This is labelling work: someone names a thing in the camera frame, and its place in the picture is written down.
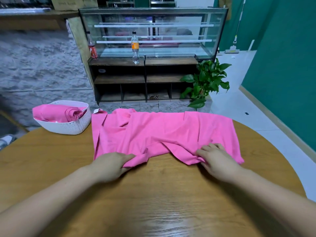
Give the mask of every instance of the potted plant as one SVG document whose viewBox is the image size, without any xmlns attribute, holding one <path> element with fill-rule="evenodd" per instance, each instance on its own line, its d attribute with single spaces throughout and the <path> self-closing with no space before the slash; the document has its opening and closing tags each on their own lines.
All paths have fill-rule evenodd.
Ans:
<svg viewBox="0 0 316 237">
<path fill-rule="evenodd" d="M 229 89 L 229 82 L 222 81 L 223 78 L 227 77 L 224 70 L 229 66 L 231 64 L 219 64 L 217 58 L 215 62 L 212 60 L 202 61 L 197 66 L 199 74 L 185 75 L 180 79 L 180 81 L 193 83 L 193 88 L 187 87 L 180 98 L 183 99 L 190 93 L 192 102 L 188 107 L 195 108 L 195 110 L 202 108 L 206 102 L 205 97 L 210 92 L 216 91 L 218 93 L 219 86 L 226 90 Z"/>
</svg>

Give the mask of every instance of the plastic bottle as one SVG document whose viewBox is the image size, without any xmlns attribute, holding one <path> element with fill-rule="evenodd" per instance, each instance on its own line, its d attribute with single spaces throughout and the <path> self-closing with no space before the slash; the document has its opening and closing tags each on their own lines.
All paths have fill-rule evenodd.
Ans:
<svg viewBox="0 0 316 237">
<path fill-rule="evenodd" d="M 94 41 L 91 39 L 89 31 L 87 31 L 87 39 L 88 39 L 88 46 L 91 53 L 91 57 L 94 59 L 98 58 L 97 50 L 95 48 Z"/>
<path fill-rule="evenodd" d="M 133 62 L 135 64 L 139 64 L 139 42 L 138 42 L 138 36 L 136 35 L 136 31 L 132 32 L 132 51 L 133 51 Z"/>
</svg>

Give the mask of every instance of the hand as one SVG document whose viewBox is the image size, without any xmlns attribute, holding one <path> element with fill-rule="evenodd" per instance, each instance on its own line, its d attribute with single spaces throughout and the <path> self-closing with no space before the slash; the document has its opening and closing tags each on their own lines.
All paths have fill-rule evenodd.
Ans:
<svg viewBox="0 0 316 237">
<path fill-rule="evenodd" d="M 87 167 L 92 175 L 96 177 L 97 182 L 110 182 L 130 169 L 123 168 L 123 165 L 134 157 L 135 155 L 133 154 L 125 155 L 117 152 L 108 153 L 99 156 Z"/>
<path fill-rule="evenodd" d="M 197 150 L 197 155 L 203 157 L 206 163 L 202 166 L 216 179 L 232 182 L 236 175 L 244 170 L 224 149 L 221 144 L 204 145 Z"/>
</svg>

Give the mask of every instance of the plastic basket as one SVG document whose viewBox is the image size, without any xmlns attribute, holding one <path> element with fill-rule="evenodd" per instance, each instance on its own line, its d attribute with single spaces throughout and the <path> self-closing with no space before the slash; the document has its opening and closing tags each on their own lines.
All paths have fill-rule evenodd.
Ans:
<svg viewBox="0 0 316 237">
<path fill-rule="evenodd" d="M 40 124 L 43 128 L 50 132 L 65 134 L 65 135 L 78 135 L 82 133 L 91 122 L 91 112 L 89 108 L 89 104 L 80 101 L 73 100 L 57 100 L 50 105 L 68 105 L 74 107 L 85 107 L 82 111 L 86 111 L 86 113 L 80 119 L 76 121 L 71 121 L 67 123 L 55 123 L 55 122 L 47 122 L 47 121 L 39 121 L 36 120 L 38 124 Z"/>
</svg>

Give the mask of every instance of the floor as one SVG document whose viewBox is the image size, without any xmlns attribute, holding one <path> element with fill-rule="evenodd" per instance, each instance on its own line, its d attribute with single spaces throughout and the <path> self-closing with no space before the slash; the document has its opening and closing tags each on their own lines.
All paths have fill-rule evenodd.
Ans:
<svg viewBox="0 0 316 237">
<path fill-rule="evenodd" d="M 211 111 L 214 114 L 224 115 L 243 123 L 270 141 L 296 171 L 307 197 L 316 202 L 316 185 L 314 184 L 316 180 L 316 163 L 301 151 L 238 89 L 255 53 L 255 51 L 241 51 L 239 54 L 218 56 L 220 63 L 232 64 L 226 69 L 227 78 L 225 80 L 229 81 L 230 89 L 227 92 L 220 89 L 219 94 L 211 93 L 213 99 Z M 22 132 L 18 133 L 18 136 L 20 137 L 23 134 Z"/>
</svg>

